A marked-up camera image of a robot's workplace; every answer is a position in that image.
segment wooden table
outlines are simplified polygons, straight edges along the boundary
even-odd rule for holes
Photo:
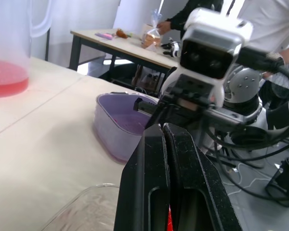
[[[138,37],[107,40],[95,35],[96,33],[113,34],[115,32],[116,29],[71,31],[74,38],[69,68],[77,70],[82,45],[112,54],[110,69],[114,67],[116,57],[127,59],[133,63],[146,66],[162,73],[167,73],[168,70],[174,66],[177,67],[177,60],[164,55],[164,50],[162,48],[158,48],[157,53],[143,49],[141,47],[141,40]]]
[[[81,191],[119,184],[123,165],[92,131],[112,91],[132,92],[32,58],[28,90],[0,99],[0,231],[39,231]]]

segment hand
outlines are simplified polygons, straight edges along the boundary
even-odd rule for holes
[[[171,22],[161,22],[158,24],[158,32],[160,35],[164,35],[171,31]]]
[[[264,72],[264,73],[263,73],[263,78],[264,78],[264,79],[267,79],[267,78],[269,78],[271,75],[272,75],[271,72]]]

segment pink object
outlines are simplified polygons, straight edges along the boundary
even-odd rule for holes
[[[112,35],[107,34],[107,33],[96,33],[95,35],[101,38],[108,39],[108,40],[112,40],[113,38]]]
[[[0,61],[0,97],[21,93],[27,87],[28,73],[23,67]]]

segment white robot body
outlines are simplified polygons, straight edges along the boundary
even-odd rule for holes
[[[231,53],[233,60],[224,77],[220,79],[189,70],[179,62],[177,70],[174,71],[163,84],[161,94],[164,94],[167,89],[171,89],[179,76],[183,74],[212,84],[214,86],[213,92],[211,93],[212,99],[217,107],[222,107],[224,102],[223,85],[225,77],[230,74],[231,67],[235,63],[240,49],[247,45],[252,33],[252,24],[240,19],[225,17],[215,11],[197,8],[190,14],[185,28],[186,33],[183,37],[182,44],[184,44],[186,40],[192,40],[197,44],[213,47],[213,49],[217,51]]]

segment clear plastic container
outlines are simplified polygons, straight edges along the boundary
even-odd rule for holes
[[[103,94],[96,99],[94,129],[109,153],[121,162],[129,160],[150,119],[134,111],[138,98],[156,103],[138,94]]]
[[[42,231],[113,231],[119,188],[103,184],[86,189],[61,211]]]
[[[31,37],[47,32],[53,0],[48,0],[45,19],[31,23],[32,0],[0,0],[0,97],[24,91],[28,86]]]

